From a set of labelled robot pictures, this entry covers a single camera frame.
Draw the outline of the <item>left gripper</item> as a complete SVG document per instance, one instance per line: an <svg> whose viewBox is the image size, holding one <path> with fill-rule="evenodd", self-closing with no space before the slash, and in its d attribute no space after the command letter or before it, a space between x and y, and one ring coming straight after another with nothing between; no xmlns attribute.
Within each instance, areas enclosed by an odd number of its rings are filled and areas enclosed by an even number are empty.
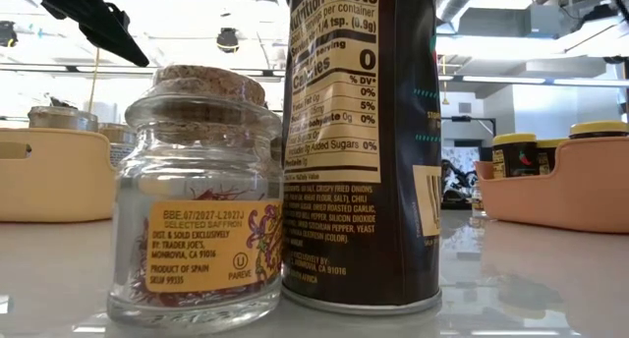
<svg viewBox="0 0 629 338"><path fill-rule="evenodd" d="M77 22L87 40L97 48L111 52L139 67L149 64L135 41L126 33L111 37L98 31L127 30L129 17L114 4L104 0L41 0L41 5L56 19Z"/></svg>

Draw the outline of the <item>brown spice can yellow lid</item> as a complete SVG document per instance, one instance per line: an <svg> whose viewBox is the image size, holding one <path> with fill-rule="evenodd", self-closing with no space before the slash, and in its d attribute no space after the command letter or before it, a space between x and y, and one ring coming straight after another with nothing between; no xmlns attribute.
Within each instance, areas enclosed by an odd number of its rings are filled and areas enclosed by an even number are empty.
<svg viewBox="0 0 629 338"><path fill-rule="evenodd" d="M535 134L498 135L492 141L493 178L513 178L540 174Z"/></svg>
<svg viewBox="0 0 629 338"><path fill-rule="evenodd" d="M605 120L575 124L570 128L570 139L628 137L626 122Z"/></svg>
<svg viewBox="0 0 629 338"><path fill-rule="evenodd" d="M565 141L566 139L537 141L539 173L541 175L547 175L553 171L555 167L556 149Z"/></svg>
<svg viewBox="0 0 629 338"><path fill-rule="evenodd" d="M441 298L436 0L286 0L286 294L386 315Z"/></svg>

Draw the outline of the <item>small cork-stoppered saffron jar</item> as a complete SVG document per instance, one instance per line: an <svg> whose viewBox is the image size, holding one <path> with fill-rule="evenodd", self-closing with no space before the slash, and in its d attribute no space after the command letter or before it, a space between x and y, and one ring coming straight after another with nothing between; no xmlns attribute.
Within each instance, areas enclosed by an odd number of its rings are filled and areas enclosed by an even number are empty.
<svg viewBox="0 0 629 338"><path fill-rule="evenodd" d="M477 182L472 187L472 197L471 197L471 205L472 205L472 214L474 217L485 217L486 211L483 203L482 192L480 188L480 183Z"/></svg>
<svg viewBox="0 0 629 338"><path fill-rule="evenodd" d="M235 328L279 302L280 118L256 81L197 65L158 69L125 113L111 320L166 331Z"/></svg>

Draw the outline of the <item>black ceiling-mounted device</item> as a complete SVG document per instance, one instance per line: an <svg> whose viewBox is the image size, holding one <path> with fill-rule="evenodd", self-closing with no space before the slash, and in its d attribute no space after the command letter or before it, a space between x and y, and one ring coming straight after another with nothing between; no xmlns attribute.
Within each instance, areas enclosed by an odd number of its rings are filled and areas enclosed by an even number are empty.
<svg viewBox="0 0 629 338"><path fill-rule="evenodd" d="M11 21L0 21L0 47L15 47L17 45L18 37L14 25L15 23Z"/></svg>

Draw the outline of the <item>black ceiling dome fixture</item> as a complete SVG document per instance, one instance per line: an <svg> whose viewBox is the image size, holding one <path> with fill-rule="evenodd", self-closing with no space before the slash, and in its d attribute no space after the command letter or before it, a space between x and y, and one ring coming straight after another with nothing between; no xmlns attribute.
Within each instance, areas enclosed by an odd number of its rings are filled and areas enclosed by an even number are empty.
<svg viewBox="0 0 629 338"><path fill-rule="evenodd" d="M237 31L234 28L222 28L216 37L216 46L224 53L236 53L240 48Z"/></svg>

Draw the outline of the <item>yellow plastic bin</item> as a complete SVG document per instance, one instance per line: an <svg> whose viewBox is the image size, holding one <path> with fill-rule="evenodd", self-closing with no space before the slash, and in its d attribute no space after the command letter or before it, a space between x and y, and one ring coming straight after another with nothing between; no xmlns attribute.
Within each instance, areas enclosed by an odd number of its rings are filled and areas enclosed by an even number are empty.
<svg viewBox="0 0 629 338"><path fill-rule="evenodd" d="M112 216L115 168L102 134L0 129L0 222L74 223Z"/></svg>

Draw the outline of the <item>black tubular stand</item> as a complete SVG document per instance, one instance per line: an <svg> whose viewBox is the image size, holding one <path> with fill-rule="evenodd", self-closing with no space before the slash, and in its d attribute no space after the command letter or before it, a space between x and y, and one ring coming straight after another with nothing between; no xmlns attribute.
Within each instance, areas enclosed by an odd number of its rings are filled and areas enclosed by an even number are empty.
<svg viewBox="0 0 629 338"><path fill-rule="evenodd" d="M480 118L468 115L442 117L441 139L443 146L455 146L457 143L467 146L491 146L497 135L494 118Z"/></svg>

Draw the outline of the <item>long ceiling light strip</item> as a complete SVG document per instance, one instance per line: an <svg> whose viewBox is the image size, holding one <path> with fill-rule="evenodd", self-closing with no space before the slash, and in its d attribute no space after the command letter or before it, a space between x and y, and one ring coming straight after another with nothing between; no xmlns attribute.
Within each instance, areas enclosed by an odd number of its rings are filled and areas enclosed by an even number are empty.
<svg viewBox="0 0 629 338"><path fill-rule="evenodd" d="M501 85L561 85L590 87L629 87L629 80L522 78L499 76L440 75L441 82Z"/></svg>

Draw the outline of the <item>orange plastic bin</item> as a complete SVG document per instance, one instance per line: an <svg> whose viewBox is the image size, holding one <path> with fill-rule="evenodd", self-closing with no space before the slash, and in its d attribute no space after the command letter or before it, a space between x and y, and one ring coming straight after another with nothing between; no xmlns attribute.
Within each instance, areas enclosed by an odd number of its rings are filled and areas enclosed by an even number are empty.
<svg viewBox="0 0 629 338"><path fill-rule="evenodd" d="M629 234L629 138L568 140L547 175L495 179L476 171L488 216L591 233Z"/></svg>

